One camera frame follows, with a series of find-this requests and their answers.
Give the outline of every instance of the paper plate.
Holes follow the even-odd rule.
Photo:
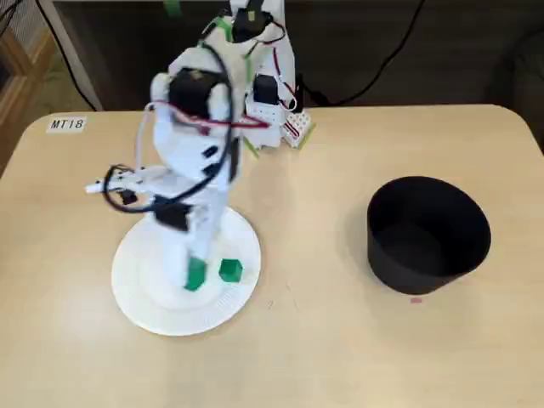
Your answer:
[[[219,276],[222,259],[239,259],[240,283]],[[146,216],[128,231],[113,260],[111,286],[121,311],[137,326],[165,336],[206,332],[229,320],[246,304],[257,285],[261,248],[252,226],[227,208],[212,245],[207,279],[196,292],[173,284],[187,260],[179,232]]]

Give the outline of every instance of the white sticker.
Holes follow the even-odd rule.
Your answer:
[[[55,116],[47,133],[81,133],[87,123],[86,116]]]

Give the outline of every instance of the beige tabletop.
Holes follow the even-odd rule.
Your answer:
[[[261,240],[257,290],[185,338],[117,308],[111,261],[139,217],[83,190],[132,164],[141,114],[31,125],[0,181],[0,406],[542,408],[544,160],[524,122],[494,106],[311,113],[304,149],[246,152],[231,194]],[[371,195],[406,175],[465,190],[493,234],[479,269],[421,303],[366,262]]]

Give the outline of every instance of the wire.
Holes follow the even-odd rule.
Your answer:
[[[141,214],[141,213],[150,213],[154,211],[159,211],[165,208],[168,208],[174,204],[176,204],[179,201],[185,200],[196,193],[204,190],[208,184],[210,184],[221,171],[221,168],[225,164],[227,157],[230,153],[230,146],[232,145],[233,141],[233,129],[234,129],[234,119],[235,119],[235,100],[234,100],[234,89],[232,86],[232,82],[229,78],[229,71],[227,70],[227,67],[221,57],[219,56],[218,52],[211,47],[210,45],[203,42],[201,46],[205,49],[207,49],[213,56],[213,58],[218,63],[219,67],[221,68],[221,72],[224,76],[224,84],[227,87],[227,90],[229,91],[229,116],[227,123],[229,124],[229,127],[226,132],[226,140],[224,144],[223,152],[221,153],[221,156],[219,158],[219,161],[216,163],[216,165],[213,167],[213,171],[202,181],[198,182],[197,184],[193,185],[188,190],[184,191],[183,193],[176,195],[173,198],[169,198],[165,201],[154,202],[148,206],[145,207],[126,207],[119,203],[117,203],[113,198],[111,198],[111,193],[109,191],[109,185],[111,182],[111,178],[113,177],[116,170],[121,171],[133,171],[129,167],[123,166],[123,165],[114,165],[110,167],[110,170],[108,170],[108,173],[104,177],[104,184],[102,186],[102,196],[105,198],[106,202],[110,204],[113,208],[115,208],[117,211],[120,211],[122,213],[131,213],[131,214]]]
[[[426,1],[427,0],[419,1],[419,4],[417,5],[416,10],[411,18],[410,24],[408,25],[408,29],[406,30],[405,35],[402,37],[402,40],[400,40],[399,45],[397,45],[397,47],[393,50],[393,52],[382,62],[382,64],[377,70],[376,75],[370,80],[370,82],[368,82],[368,84],[363,89],[353,94],[352,96],[341,99],[338,102],[332,103],[322,92],[313,91],[310,88],[308,88],[308,86],[304,82],[302,82],[301,85],[303,89],[306,90],[306,92],[308,92],[309,97],[319,106],[341,106],[349,102],[353,102],[354,100],[360,98],[361,96],[366,94],[368,91],[370,91],[371,88],[376,84],[376,82],[378,82],[378,80],[382,76],[385,69],[394,61],[397,55],[400,54],[400,52],[405,47],[406,43],[408,43],[411,33],[414,31],[414,28],[416,26],[419,14],[422,12],[423,6],[425,5]]]
[[[46,24],[49,27],[49,30],[51,31],[51,34],[53,35],[53,38],[55,42],[57,43],[57,47],[59,48],[60,53],[62,54],[62,59],[64,60],[66,64],[66,68],[68,68],[68,73],[70,74],[71,81],[74,84],[74,87],[76,88],[76,91],[80,94],[82,99],[85,101],[87,105],[93,110],[97,111],[96,106],[94,106],[89,98],[83,93],[82,89],[79,87],[79,84],[77,83],[76,76],[74,75],[74,71],[71,69],[70,62],[68,61],[68,57],[66,56],[65,50],[62,48],[62,45],[59,40],[59,36],[57,36],[57,33],[55,32],[53,25],[51,24],[51,21],[49,20],[48,16],[45,14],[45,11],[43,11],[43,7],[40,4],[40,0],[34,0],[38,9],[40,10],[40,14],[42,15],[43,19],[45,20]]]
[[[264,45],[272,45],[274,43],[277,43],[277,42],[283,40],[286,37],[287,31],[286,31],[286,28],[283,25],[278,23],[276,20],[272,20],[272,24],[274,24],[275,26],[281,28],[281,36],[279,36],[278,38],[276,38],[274,40],[271,40],[271,41],[259,41],[260,43],[262,43]]]
[[[11,13],[7,18],[8,21],[6,22],[6,25],[3,27],[2,31],[0,31],[0,37],[2,37],[4,33],[8,30],[8,27],[11,24],[11,20],[14,18],[15,12],[17,11],[17,8],[22,3],[22,1],[23,0],[15,0],[2,12],[2,15],[0,15],[0,21],[2,21],[6,18],[8,13]]]
[[[281,85],[283,85],[291,93],[291,95],[293,96],[293,100],[295,101],[295,105],[292,108],[290,108],[289,106],[287,106],[284,100],[280,99],[281,106],[283,107],[284,111],[293,112],[298,107],[297,95],[292,90],[291,86],[287,82],[283,81],[283,78],[281,76],[280,62],[278,61],[278,52],[275,47],[272,52],[272,55],[274,56],[274,66],[275,66],[275,71],[277,74],[277,78],[275,80]]]

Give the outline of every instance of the black container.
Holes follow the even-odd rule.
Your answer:
[[[491,232],[478,205],[457,187],[427,177],[385,184],[368,207],[368,261],[395,291],[422,295],[478,268]]]

